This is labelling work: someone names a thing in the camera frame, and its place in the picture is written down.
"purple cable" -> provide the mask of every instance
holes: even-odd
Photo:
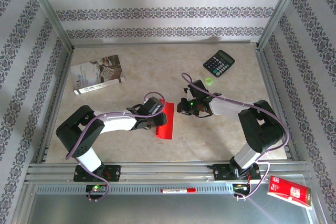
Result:
[[[232,99],[229,99],[229,98],[223,98],[223,97],[219,97],[219,96],[216,96],[216,95],[214,95],[214,94],[211,94],[211,93],[209,93],[209,92],[207,92],[207,91],[205,91],[205,90],[203,90],[203,89],[197,87],[196,85],[194,85],[194,84],[192,83],[192,82],[193,82],[193,79],[191,78],[191,76],[190,76],[189,74],[187,74],[187,73],[182,73],[181,76],[182,76],[182,78],[183,78],[183,79],[184,79],[190,86],[194,87],[194,88],[197,89],[197,90],[200,90],[200,91],[203,92],[203,93],[206,93],[206,94],[208,94],[208,95],[210,95],[210,96],[212,96],[212,97],[214,97],[214,98],[218,98],[218,99],[220,99],[220,100],[222,100],[222,101],[227,101],[227,102],[230,102],[230,103],[233,103],[233,104],[236,104],[236,105],[247,106],[247,107],[256,109],[256,110],[258,110],[258,111],[260,111],[260,112],[263,112],[263,113],[269,115],[270,117],[274,118],[275,120],[277,120],[277,122],[282,126],[283,130],[285,131],[286,140],[285,140],[281,145],[279,145],[279,146],[277,146],[277,147],[274,147],[274,148],[271,148],[271,149],[267,149],[267,150],[265,150],[264,153],[261,153],[260,156],[257,157],[257,159],[256,159],[256,163],[258,162],[259,159],[261,159],[261,157],[262,157],[265,153],[267,153],[267,152],[271,152],[271,151],[275,151],[275,150],[277,150],[277,149],[280,149],[280,148],[284,147],[284,146],[288,143],[288,141],[289,141],[289,130],[288,130],[287,126],[286,126],[286,125],[285,125],[285,124],[284,124],[284,123],[283,123],[277,116],[275,116],[274,114],[270,113],[270,112],[267,111],[267,110],[264,110],[264,109],[262,109],[262,108],[259,108],[259,107],[257,107],[257,106],[254,106],[254,105],[252,105],[252,104],[243,103],[243,102],[239,102],[239,101],[232,100]],[[268,174],[270,164],[269,164],[268,162],[264,162],[264,164],[266,164],[266,163],[268,164],[268,168],[267,168],[267,170],[266,170],[266,172],[265,172],[263,178],[260,180],[260,182],[259,182],[258,185],[256,186],[256,188],[255,188],[252,192],[250,192],[248,195],[246,195],[246,196],[243,195],[243,194],[240,194],[240,193],[235,193],[235,194],[242,196],[242,198],[248,198],[249,196],[251,196],[251,195],[252,195],[252,194],[253,194],[253,193],[260,187],[261,183],[264,181],[264,178],[265,178],[266,175]]]
[[[124,112],[109,112],[109,113],[105,113],[105,114],[97,115],[96,117],[92,118],[91,121],[86,125],[85,129],[84,129],[84,130],[82,131],[82,133],[80,134],[80,136],[79,136],[79,138],[78,138],[76,144],[73,146],[73,148],[71,149],[71,151],[66,155],[65,159],[68,160],[68,159],[71,158],[71,156],[74,154],[75,150],[76,150],[77,147],[79,146],[81,140],[83,139],[85,133],[87,132],[88,128],[90,127],[90,125],[91,125],[95,120],[97,120],[97,119],[99,119],[99,118],[103,118],[103,117],[105,117],[105,116],[116,116],[116,115],[118,115],[118,116],[120,116],[120,115],[126,115],[126,116],[137,117],[137,118],[152,118],[152,117],[154,117],[154,116],[159,115],[159,114],[163,111],[164,106],[165,106],[165,103],[166,103],[166,102],[165,102],[165,99],[164,99],[164,96],[161,95],[161,94],[158,93],[158,92],[149,92],[148,94],[146,94],[146,95],[144,96],[144,98],[143,98],[144,102],[146,102],[147,96],[150,95],[150,94],[158,94],[159,96],[161,96],[162,101],[163,101],[163,102],[162,102],[163,105],[162,105],[161,109],[158,110],[155,114],[152,114],[152,115],[135,115],[135,114],[124,113]],[[106,192],[105,192],[100,198],[95,199],[94,201],[97,202],[98,200],[101,200],[101,199],[105,198],[105,196],[106,196],[106,195],[109,193],[109,191],[110,191],[110,183],[109,183],[106,179],[104,179],[103,177],[100,177],[100,176],[94,174],[93,172],[90,172],[90,171],[89,171],[83,164],[81,164],[77,159],[76,159],[76,161],[80,164],[80,166],[81,166],[81,167],[82,167],[88,174],[90,174],[91,176],[96,177],[96,178],[98,178],[99,180],[105,182],[106,185],[107,185],[107,190],[106,190]],[[91,193],[92,193],[92,191],[90,191],[90,192],[89,192],[89,195],[88,195],[88,198],[89,198],[90,201],[91,201],[91,198],[90,198]]]

